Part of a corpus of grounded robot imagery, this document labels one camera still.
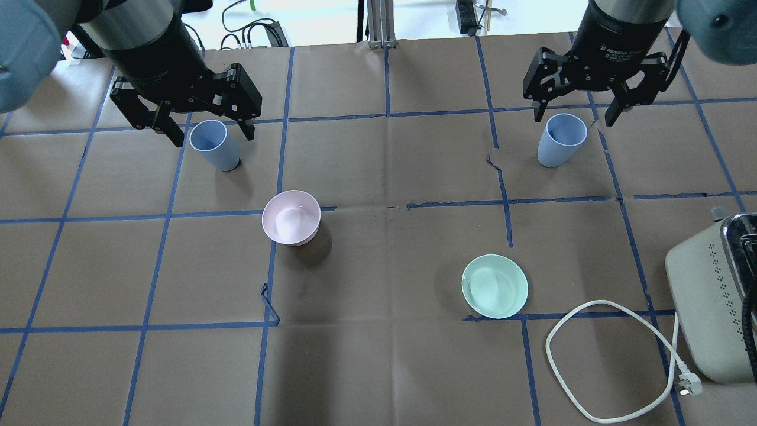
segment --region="bowl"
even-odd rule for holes
[[[507,318],[525,305],[528,280],[512,260],[500,255],[483,255],[473,259],[463,272],[463,296],[479,314]]]
[[[312,195],[289,190],[271,198],[263,210],[263,231],[273,241],[302,246],[312,240],[321,223],[321,207]]]

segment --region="light green plate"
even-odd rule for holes
[[[483,255],[473,259],[463,272],[463,296],[479,314],[507,318],[525,305],[528,280],[512,260],[500,255]]]

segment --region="white toaster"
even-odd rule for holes
[[[665,268],[696,366],[720,383],[753,381],[741,309],[757,274],[757,213],[730,216],[682,242]],[[755,324],[753,312],[753,334]]]

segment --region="cable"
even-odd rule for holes
[[[247,26],[250,25],[251,23],[260,22],[261,20],[270,20],[271,22],[275,22],[273,19],[271,19],[269,17],[262,17],[260,19],[256,19],[256,20],[248,23],[247,25],[244,25],[243,27],[237,28],[236,30],[230,30],[226,26],[226,11],[228,11],[230,8],[233,8],[234,6],[238,5],[239,3],[244,3],[246,1],[247,0],[238,0],[236,3],[232,3],[229,6],[227,6],[225,9],[223,9],[223,12],[221,12],[221,24],[223,25],[223,29],[224,30],[226,30],[226,31],[228,31],[230,33],[236,33],[237,31],[240,31],[240,30],[243,30],[243,29],[247,28]]]
[[[755,348],[754,334],[752,334],[752,311],[757,303],[757,277],[752,279],[752,285],[744,289],[744,304],[741,308],[741,333],[744,336],[744,346],[749,357],[752,376],[757,383],[757,348]]]
[[[284,43],[282,43],[282,40],[279,37],[279,34],[276,33],[276,31],[273,29],[273,27],[271,27],[269,24],[262,23],[262,22],[253,22],[253,23],[249,24],[249,29],[247,31],[247,43],[248,44],[252,44],[252,29],[254,27],[257,27],[257,26],[261,26],[261,27],[265,28],[266,31],[268,33],[270,33],[273,36],[273,38],[276,40],[276,44],[278,44],[279,47],[283,47]]]
[[[691,36],[689,35],[689,33],[687,33],[686,30],[682,30],[681,34],[678,36],[678,40],[675,41],[675,46],[673,47],[673,51],[670,53],[670,58],[668,59],[668,67],[672,65],[672,69],[670,71],[670,74],[668,75],[668,78],[662,84],[660,92],[666,91],[668,87],[670,87],[670,85],[673,83],[673,79],[675,78],[676,74],[678,74],[678,68],[681,67],[681,62],[684,61],[684,54],[686,53],[686,47],[689,45],[690,38]]]
[[[193,33],[195,33],[195,36],[197,36],[197,41],[198,43],[200,43],[200,50],[202,50],[202,52],[205,53],[205,45],[202,44],[202,39],[200,38],[200,34],[197,33],[197,30],[195,30],[194,28],[192,28],[191,25],[188,25],[186,23],[184,24],[184,27],[189,28],[190,30],[192,30]]]
[[[665,385],[665,390],[660,394],[660,396],[658,396],[648,406],[642,409],[639,409],[635,412],[632,412],[631,414],[623,415],[620,417],[614,417],[614,418],[598,418],[589,414],[589,412],[586,411],[586,409],[578,402],[576,397],[573,395],[573,392],[570,391],[570,389],[568,388],[568,385],[565,384],[565,380],[562,379],[562,375],[560,375],[559,371],[557,370],[557,366],[555,365],[555,360],[552,357],[551,344],[552,344],[552,338],[555,336],[555,333],[557,333],[557,331],[564,325],[564,323],[568,322],[568,320],[572,318],[574,315],[578,314],[580,311],[583,311],[589,306],[594,306],[594,305],[610,305],[613,308],[616,308],[625,312],[626,314],[630,315],[632,318],[637,319],[642,324],[644,324],[647,328],[653,331],[654,334],[657,336],[657,338],[662,342],[662,344],[664,344],[665,347],[668,348],[668,351],[670,351],[670,365],[668,368],[668,383]],[[646,413],[652,411],[655,407],[660,405],[660,403],[662,403],[662,401],[664,401],[665,398],[668,397],[673,387],[673,378],[674,378],[674,373],[675,373],[675,364],[673,363],[674,360],[676,361],[676,364],[678,364],[678,370],[681,371],[681,374],[678,377],[681,379],[681,384],[683,385],[685,389],[685,392],[682,392],[681,394],[684,395],[686,393],[691,393],[692,395],[698,395],[699,393],[702,392],[702,382],[699,380],[696,374],[689,371],[684,360],[681,359],[681,357],[676,353],[676,345],[678,342],[678,328],[679,328],[678,315],[675,315],[675,320],[674,320],[674,325],[673,325],[673,344],[671,345],[670,342],[668,342],[665,339],[662,333],[659,332],[659,330],[654,328],[654,326],[652,326],[649,322],[645,321],[643,318],[641,318],[639,315],[637,315],[635,312],[631,311],[630,309],[620,306],[617,303],[610,302],[609,300],[592,300],[591,302],[586,302],[583,305],[576,307],[575,309],[570,311],[567,315],[565,315],[565,317],[560,319],[560,321],[558,321],[557,324],[555,324],[555,327],[547,335],[547,341],[544,344],[544,347],[547,350],[547,360],[550,363],[552,372],[555,374],[557,381],[560,383],[560,386],[562,386],[562,389],[565,391],[565,394],[568,395],[568,398],[570,398],[575,408],[577,408],[578,411],[580,411],[581,414],[583,414],[586,418],[588,418],[589,420],[595,423],[602,423],[602,424],[619,423],[621,421],[627,421],[627,420],[631,420],[633,418],[639,417],[641,415],[645,415]]]
[[[221,24],[223,25],[223,29],[224,30],[229,31],[230,33],[236,33],[237,31],[239,31],[242,28],[244,28],[244,27],[242,27],[242,28],[237,28],[236,30],[230,30],[226,26],[226,11],[228,11],[230,8],[233,8],[234,6],[238,5],[239,3],[244,3],[244,2],[245,2],[245,0],[239,0],[238,2],[232,3],[229,6],[227,6],[225,9],[223,9],[223,12],[221,12]]]
[[[241,43],[239,42],[239,37],[237,37],[237,36],[236,36],[235,34],[231,34],[231,33],[229,33],[229,34],[226,34],[225,36],[223,36],[223,38],[221,39],[221,47],[220,47],[220,50],[223,50],[223,49],[224,49],[224,47],[223,47],[223,42],[225,42],[225,41],[226,41],[226,39],[228,39],[229,37],[233,37],[233,38],[234,38],[234,40],[236,40],[236,41],[237,41],[237,45],[241,45]]]

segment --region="cup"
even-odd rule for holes
[[[207,162],[221,171],[234,170],[239,165],[239,151],[229,137],[226,125],[218,120],[205,120],[189,134],[189,145]]]
[[[573,114],[555,114],[541,134],[536,158],[546,168],[555,168],[571,158],[586,140],[589,131]]]

